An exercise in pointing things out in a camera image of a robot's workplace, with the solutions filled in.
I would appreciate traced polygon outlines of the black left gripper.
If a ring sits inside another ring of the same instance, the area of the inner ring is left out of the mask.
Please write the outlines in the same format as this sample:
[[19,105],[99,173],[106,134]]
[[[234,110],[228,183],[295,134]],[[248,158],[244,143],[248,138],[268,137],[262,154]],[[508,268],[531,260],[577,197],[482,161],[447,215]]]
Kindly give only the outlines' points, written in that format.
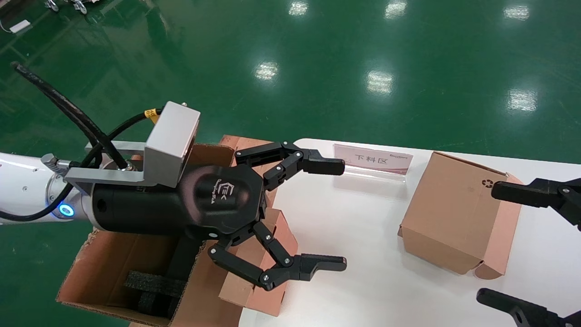
[[[257,222],[266,206],[264,188],[275,190],[300,171],[340,176],[345,172],[344,160],[324,158],[316,149],[293,143],[274,142],[237,150],[235,161],[238,166],[189,166],[174,188],[96,184],[94,219],[101,230],[110,232],[224,238],[209,248],[210,259],[265,291],[287,281],[311,281],[319,270],[347,268],[344,257],[291,256],[266,225]],[[251,168],[271,163],[276,166],[265,171],[263,178]],[[256,236],[274,266],[263,270],[228,252],[234,244],[228,238],[236,238],[241,231],[243,236]]]

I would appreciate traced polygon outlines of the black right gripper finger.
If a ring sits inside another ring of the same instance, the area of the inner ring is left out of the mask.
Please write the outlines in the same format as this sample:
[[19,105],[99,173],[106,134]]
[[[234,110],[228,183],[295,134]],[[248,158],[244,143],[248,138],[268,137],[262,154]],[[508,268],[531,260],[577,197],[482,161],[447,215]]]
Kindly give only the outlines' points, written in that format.
[[528,185],[498,181],[491,195],[501,201],[552,208],[571,225],[581,227],[581,179],[559,182],[536,178]]
[[489,288],[480,288],[477,302],[511,315],[517,327],[579,327],[581,312],[560,317],[546,307]]

